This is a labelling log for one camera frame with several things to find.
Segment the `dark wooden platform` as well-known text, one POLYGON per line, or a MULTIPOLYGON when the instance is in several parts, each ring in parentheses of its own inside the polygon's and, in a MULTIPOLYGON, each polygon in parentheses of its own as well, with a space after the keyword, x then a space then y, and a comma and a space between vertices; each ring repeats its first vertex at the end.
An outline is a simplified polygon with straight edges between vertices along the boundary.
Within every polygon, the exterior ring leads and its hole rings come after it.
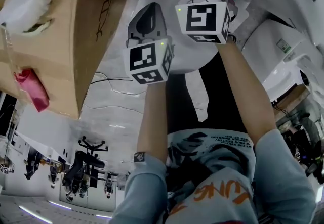
POLYGON ((274 102, 273 111, 275 120, 288 116, 291 117, 293 111, 305 98, 310 95, 309 90, 304 85, 296 85, 292 87, 287 94, 278 102, 274 102))

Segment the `person's left forearm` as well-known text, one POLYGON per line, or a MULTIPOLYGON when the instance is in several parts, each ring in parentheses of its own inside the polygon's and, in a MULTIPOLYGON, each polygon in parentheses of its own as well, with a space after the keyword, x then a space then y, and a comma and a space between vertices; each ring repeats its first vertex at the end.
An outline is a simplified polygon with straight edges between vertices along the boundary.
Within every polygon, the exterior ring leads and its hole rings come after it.
POLYGON ((137 151, 145 152, 162 163, 168 157, 166 83, 147 87, 137 151))

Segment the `person's right forearm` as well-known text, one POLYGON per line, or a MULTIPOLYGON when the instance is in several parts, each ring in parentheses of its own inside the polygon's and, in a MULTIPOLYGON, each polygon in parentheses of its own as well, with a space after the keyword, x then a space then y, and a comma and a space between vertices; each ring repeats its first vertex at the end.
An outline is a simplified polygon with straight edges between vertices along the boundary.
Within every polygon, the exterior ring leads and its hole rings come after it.
POLYGON ((276 129, 271 101, 232 38, 226 44, 217 44, 216 47, 242 122, 256 145, 265 134, 276 129))

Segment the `large cardboard box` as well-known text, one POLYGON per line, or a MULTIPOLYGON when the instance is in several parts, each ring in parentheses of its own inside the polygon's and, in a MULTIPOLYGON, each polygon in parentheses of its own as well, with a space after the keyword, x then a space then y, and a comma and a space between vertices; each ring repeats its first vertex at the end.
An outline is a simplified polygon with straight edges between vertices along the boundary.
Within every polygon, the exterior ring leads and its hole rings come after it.
POLYGON ((29 102, 16 81, 34 70, 48 97, 48 109, 78 119, 89 85, 117 30, 126 0, 52 0, 36 36, 0 29, 0 91, 29 102))

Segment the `white fluffy duster brush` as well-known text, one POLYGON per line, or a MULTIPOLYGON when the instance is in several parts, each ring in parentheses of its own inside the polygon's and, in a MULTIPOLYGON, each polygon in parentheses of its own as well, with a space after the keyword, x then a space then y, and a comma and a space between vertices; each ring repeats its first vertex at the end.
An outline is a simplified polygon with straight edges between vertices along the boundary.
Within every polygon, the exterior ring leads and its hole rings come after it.
POLYGON ((0 27, 10 34, 36 36, 47 29, 51 20, 40 23, 52 0, 5 0, 0 9, 0 27))

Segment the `white tankless toilet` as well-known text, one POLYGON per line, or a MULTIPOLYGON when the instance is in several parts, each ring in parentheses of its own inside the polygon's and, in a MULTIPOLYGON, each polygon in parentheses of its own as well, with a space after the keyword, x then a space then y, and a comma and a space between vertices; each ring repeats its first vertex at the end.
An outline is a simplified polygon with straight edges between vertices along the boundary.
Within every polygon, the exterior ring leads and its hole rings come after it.
POLYGON ((248 38, 242 54, 272 102, 303 84, 324 108, 324 55, 296 29, 265 20, 248 38))

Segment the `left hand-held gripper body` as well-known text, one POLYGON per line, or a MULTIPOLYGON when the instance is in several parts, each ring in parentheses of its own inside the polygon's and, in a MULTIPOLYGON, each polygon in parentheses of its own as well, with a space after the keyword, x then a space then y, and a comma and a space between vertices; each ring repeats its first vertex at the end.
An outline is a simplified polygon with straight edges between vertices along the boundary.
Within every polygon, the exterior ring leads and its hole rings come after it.
POLYGON ((123 50, 127 76, 139 85, 166 82, 174 53, 168 38, 131 44, 123 50))

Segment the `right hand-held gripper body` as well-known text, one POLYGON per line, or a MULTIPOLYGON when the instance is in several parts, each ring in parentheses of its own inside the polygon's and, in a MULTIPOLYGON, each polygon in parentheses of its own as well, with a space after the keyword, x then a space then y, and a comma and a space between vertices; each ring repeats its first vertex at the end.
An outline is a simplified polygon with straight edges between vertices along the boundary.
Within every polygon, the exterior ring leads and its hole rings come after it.
POLYGON ((191 3, 180 0, 175 5, 181 32, 195 42, 225 44, 229 27, 237 16, 233 0, 191 3))

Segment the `black office chair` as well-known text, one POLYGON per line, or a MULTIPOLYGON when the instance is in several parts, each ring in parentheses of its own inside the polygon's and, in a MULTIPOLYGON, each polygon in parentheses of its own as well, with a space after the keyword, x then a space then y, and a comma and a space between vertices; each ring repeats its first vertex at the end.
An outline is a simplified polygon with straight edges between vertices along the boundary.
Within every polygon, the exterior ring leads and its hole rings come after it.
POLYGON ((97 180, 97 178, 91 173, 95 168, 103 169, 105 163, 100 160, 99 155, 95 152, 107 152, 108 146, 105 145, 105 141, 102 140, 101 143, 97 145, 91 145, 86 137, 83 136, 78 140, 78 144, 85 148, 87 151, 78 150, 74 156, 74 162, 68 172, 64 175, 62 180, 62 185, 64 188, 72 188, 74 180, 80 180, 79 184, 83 180, 84 175, 90 176, 97 180))

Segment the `person's left hand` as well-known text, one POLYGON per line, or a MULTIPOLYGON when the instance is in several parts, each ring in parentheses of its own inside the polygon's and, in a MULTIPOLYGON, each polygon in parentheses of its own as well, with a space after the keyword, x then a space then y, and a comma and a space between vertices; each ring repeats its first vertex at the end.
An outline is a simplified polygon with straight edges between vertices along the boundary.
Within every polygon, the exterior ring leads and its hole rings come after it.
POLYGON ((126 47, 127 48, 132 48, 132 47, 142 45, 142 44, 145 44, 145 43, 149 43, 149 42, 153 42, 153 41, 154 41, 154 39, 152 39, 152 38, 145 38, 145 39, 140 39, 140 38, 137 38, 137 37, 129 38, 126 41, 126 47))

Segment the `person's black trousers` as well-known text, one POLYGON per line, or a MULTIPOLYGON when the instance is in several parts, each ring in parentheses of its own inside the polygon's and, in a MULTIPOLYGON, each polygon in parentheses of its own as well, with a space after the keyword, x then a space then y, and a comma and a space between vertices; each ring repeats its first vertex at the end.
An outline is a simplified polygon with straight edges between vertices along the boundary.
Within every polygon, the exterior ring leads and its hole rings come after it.
POLYGON ((220 54, 199 73, 208 95, 207 119, 198 120, 185 75, 170 74, 166 83, 168 134, 198 128, 246 133, 220 54))

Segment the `person's light blue shirt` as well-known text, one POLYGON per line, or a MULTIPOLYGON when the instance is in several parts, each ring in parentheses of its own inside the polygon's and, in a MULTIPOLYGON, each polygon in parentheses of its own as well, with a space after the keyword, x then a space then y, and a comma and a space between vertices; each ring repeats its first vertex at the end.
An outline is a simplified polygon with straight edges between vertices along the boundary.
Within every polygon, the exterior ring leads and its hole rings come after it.
POLYGON ((310 224, 315 192, 279 130, 170 134, 169 163, 138 152, 109 224, 310 224))

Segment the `pink cloth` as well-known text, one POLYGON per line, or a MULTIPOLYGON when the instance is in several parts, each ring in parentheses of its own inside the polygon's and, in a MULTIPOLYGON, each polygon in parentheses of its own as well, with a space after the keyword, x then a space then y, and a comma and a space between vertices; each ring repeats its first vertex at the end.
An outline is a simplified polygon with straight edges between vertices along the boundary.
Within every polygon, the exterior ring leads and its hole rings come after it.
POLYGON ((21 89, 28 93, 38 112, 48 108, 49 96, 33 69, 27 68, 23 69, 20 73, 14 72, 14 78, 21 89))

